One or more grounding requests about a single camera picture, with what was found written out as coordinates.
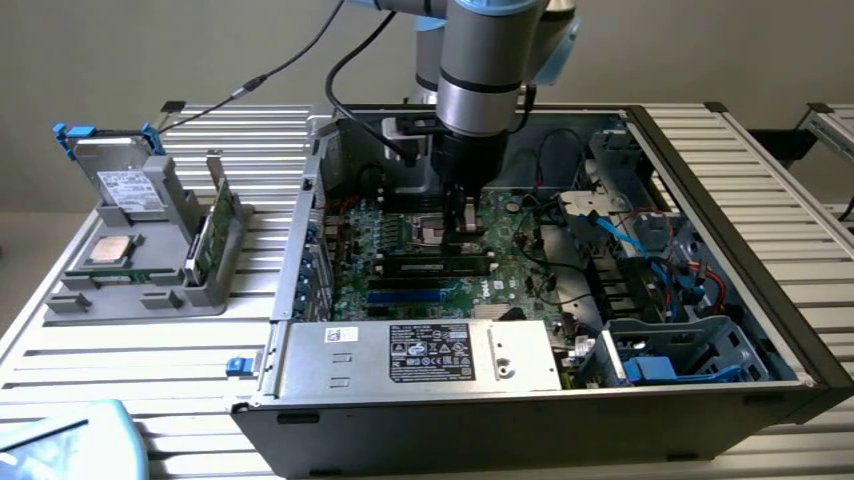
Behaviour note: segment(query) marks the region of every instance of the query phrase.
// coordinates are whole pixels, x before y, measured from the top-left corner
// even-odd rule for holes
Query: hard drive label
[[[163,202],[151,180],[139,170],[98,172],[116,205],[126,213],[162,212]]]
[[[475,380],[469,324],[391,325],[389,338],[393,382]]]

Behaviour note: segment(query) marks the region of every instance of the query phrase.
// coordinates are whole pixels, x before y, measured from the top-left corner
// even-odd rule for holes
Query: motherboard
[[[543,320],[562,328],[562,312],[530,194],[487,191],[478,209],[483,234],[443,256],[442,214],[390,213],[377,199],[333,206],[326,240],[334,252],[334,321],[487,318]],[[530,242],[514,238],[531,239]]]

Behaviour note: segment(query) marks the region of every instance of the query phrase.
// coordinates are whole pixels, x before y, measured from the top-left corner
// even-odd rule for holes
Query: barcode label
[[[98,172],[102,183],[126,213],[162,212],[163,202],[151,180],[139,170]]]

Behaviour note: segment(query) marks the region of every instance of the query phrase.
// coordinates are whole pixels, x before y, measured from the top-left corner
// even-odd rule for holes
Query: sticker
[[[327,328],[323,341],[326,343],[358,342],[359,327]]]
[[[126,213],[163,211],[158,191],[143,172],[98,172],[98,176],[116,205]]]
[[[389,377],[393,382],[475,380],[469,324],[390,325],[389,338]]]
[[[134,283],[134,280],[127,275],[104,275],[103,277],[91,277],[92,281],[98,285],[114,285]]]

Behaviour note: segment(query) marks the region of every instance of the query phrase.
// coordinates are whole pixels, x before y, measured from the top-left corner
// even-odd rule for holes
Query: green circuit board
[[[375,271],[377,253],[418,255],[438,252],[435,245],[419,243],[414,230],[419,225],[441,220],[435,214],[383,213],[382,205],[362,201],[337,217],[347,228],[327,230],[327,242],[334,245],[337,299],[335,321],[370,321],[374,319],[489,318],[483,306],[518,307],[526,318],[546,321],[547,325],[562,320],[561,307],[549,305],[526,291],[526,278],[539,286],[545,279],[543,268],[526,259],[513,243],[519,231],[529,237],[534,222],[525,210],[510,212],[506,205],[522,205],[522,196],[510,192],[490,191],[482,198],[479,216],[486,227],[483,237],[469,245],[466,254],[494,254],[498,268],[489,276],[441,279],[441,293],[435,301],[383,303],[369,301],[375,292],[371,280],[382,278]],[[558,302],[555,292],[543,291],[543,299]]]
[[[217,275],[219,270],[226,255],[231,220],[238,215],[234,201],[229,180],[223,178],[217,200],[203,220],[202,231],[194,240],[185,264],[190,280],[195,285],[203,285],[209,275]]]

